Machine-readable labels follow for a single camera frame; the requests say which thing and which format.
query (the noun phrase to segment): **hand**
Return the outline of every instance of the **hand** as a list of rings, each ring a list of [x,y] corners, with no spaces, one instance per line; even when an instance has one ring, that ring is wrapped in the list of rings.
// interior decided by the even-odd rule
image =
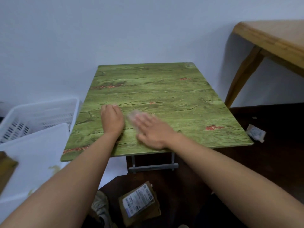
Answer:
[[[137,139],[154,149],[168,148],[169,141],[177,134],[172,127],[155,115],[137,114],[133,123],[142,132],[136,135]]]
[[[116,105],[103,105],[100,115],[103,133],[113,134],[118,138],[125,127],[125,119],[121,109]]]

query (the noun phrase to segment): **forearm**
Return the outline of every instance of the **forearm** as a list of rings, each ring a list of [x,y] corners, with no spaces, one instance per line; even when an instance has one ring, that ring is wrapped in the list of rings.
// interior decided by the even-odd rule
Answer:
[[[249,227],[301,227],[304,206],[242,164],[182,134],[168,144]]]
[[[117,137],[101,136],[34,192],[1,227],[80,227]]]

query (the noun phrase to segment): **white wall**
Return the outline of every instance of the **white wall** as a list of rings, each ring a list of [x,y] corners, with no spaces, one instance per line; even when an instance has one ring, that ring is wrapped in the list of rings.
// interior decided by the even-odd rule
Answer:
[[[0,101],[84,100],[97,65],[193,61],[224,100],[252,44],[239,21],[304,19],[304,0],[0,0]],[[265,60],[233,106],[304,102]]]

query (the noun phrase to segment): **green wooden tabletop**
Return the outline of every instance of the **green wooden tabletop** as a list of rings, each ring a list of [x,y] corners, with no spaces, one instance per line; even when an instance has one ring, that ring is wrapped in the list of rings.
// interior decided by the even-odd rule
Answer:
[[[193,63],[99,66],[61,161],[71,161],[103,134],[100,108],[117,104],[157,115],[195,141],[211,147],[252,145],[243,128]],[[139,144],[126,121],[112,157],[160,153]]]

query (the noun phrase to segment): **wooden table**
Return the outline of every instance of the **wooden table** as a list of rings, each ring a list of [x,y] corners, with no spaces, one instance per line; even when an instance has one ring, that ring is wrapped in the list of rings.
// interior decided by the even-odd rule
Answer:
[[[233,33],[255,44],[229,88],[229,108],[264,57],[304,77],[304,20],[240,22]]]
[[[70,161],[103,134],[100,108],[117,104],[155,114],[175,131],[211,148],[253,142],[193,63],[99,66],[61,161]],[[166,152],[139,144],[126,121],[112,157]]]

